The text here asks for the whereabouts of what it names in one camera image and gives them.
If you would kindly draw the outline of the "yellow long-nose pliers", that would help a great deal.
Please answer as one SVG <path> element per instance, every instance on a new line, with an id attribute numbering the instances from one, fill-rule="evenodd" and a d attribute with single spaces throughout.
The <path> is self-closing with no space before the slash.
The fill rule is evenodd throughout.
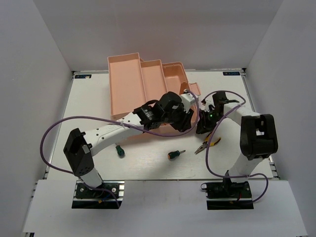
<path id="1" fill-rule="evenodd" d="M 210 136 L 212 135 L 212 132 L 208 133 L 208 135 L 205 137 L 203 143 L 198 147 L 198 149 L 195 151 L 195 155 L 199 154 L 203 150 L 207 148 L 207 144 L 209 141 Z M 213 147 L 217 145 L 221 141 L 221 137 L 217 137 L 215 139 L 212 139 L 211 142 L 209 143 L 210 147 Z"/>

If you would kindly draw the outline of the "green orange-capped stubby screwdriver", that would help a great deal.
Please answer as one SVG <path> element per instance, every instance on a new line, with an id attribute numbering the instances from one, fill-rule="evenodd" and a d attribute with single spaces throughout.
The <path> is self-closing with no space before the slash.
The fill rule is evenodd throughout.
<path id="1" fill-rule="evenodd" d="M 175 158 L 179 157 L 184 152 L 185 150 L 182 150 L 182 151 L 176 150 L 176 151 L 169 152 L 167 156 L 169 160 L 174 160 Z"/>

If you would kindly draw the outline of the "pink plastic toolbox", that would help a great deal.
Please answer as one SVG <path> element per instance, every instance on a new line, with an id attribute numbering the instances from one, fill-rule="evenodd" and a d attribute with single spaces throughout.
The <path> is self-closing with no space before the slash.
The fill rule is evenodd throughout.
<path id="1" fill-rule="evenodd" d="M 185 89 L 201 94 L 197 83 L 189 83 L 181 62 L 163 64 L 143 61 L 139 53 L 108 57 L 111 119 L 118 120 L 150 100 L 169 91 Z"/>

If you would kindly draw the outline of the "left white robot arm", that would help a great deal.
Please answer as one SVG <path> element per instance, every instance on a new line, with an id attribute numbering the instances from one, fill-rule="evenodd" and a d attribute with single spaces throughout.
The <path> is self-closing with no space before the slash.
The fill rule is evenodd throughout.
<path id="1" fill-rule="evenodd" d="M 168 92 L 159 100 L 151 100 L 134 109 L 116 121 L 89 130 L 73 129 L 66 141 L 63 152 L 73 174 L 87 185 L 93 197 L 104 192 L 103 180 L 95 168 L 93 157 L 108 146 L 142 133 L 154 134 L 163 124 L 169 124 L 180 133 L 192 128 L 193 105 L 198 97 L 191 91 L 178 95 Z"/>

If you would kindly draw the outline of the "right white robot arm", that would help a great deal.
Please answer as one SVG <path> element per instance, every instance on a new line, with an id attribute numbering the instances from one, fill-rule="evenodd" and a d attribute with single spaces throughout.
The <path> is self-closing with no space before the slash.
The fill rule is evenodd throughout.
<path id="1" fill-rule="evenodd" d="M 223 192 L 234 197 L 241 191 L 240 183 L 258 175 L 266 178 L 263 173 L 253 174 L 253 170 L 264 159 L 269 158 L 278 150 L 277 132 L 274 117 L 271 114 L 260 114 L 245 106 L 246 99 L 236 92 L 216 90 L 207 94 L 202 102 L 207 115 L 200 118 L 205 122 L 211 120 L 212 129 L 205 146 L 205 164 L 214 176 L 230 179 L 223 184 Z M 208 163 L 210 143 L 216 130 L 224 119 L 230 119 L 240 126 L 240 155 L 234 165 L 224 175 L 213 172 Z"/>

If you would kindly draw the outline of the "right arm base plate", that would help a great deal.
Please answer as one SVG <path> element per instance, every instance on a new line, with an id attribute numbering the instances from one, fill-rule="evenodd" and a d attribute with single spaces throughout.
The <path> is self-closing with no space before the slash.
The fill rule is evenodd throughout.
<path id="1" fill-rule="evenodd" d="M 228 178 L 221 182 L 202 183 L 206 193 L 208 210 L 247 210 L 254 209 L 250 185 L 247 181 L 236 183 Z"/>

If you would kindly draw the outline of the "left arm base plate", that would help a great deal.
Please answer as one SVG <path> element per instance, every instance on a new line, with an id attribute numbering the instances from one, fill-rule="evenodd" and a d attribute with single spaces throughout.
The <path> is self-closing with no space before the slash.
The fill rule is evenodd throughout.
<path id="1" fill-rule="evenodd" d="M 124 181 L 104 181 L 92 190 L 81 181 L 77 181 L 72 201 L 72 209 L 119 209 L 124 196 Z"/>

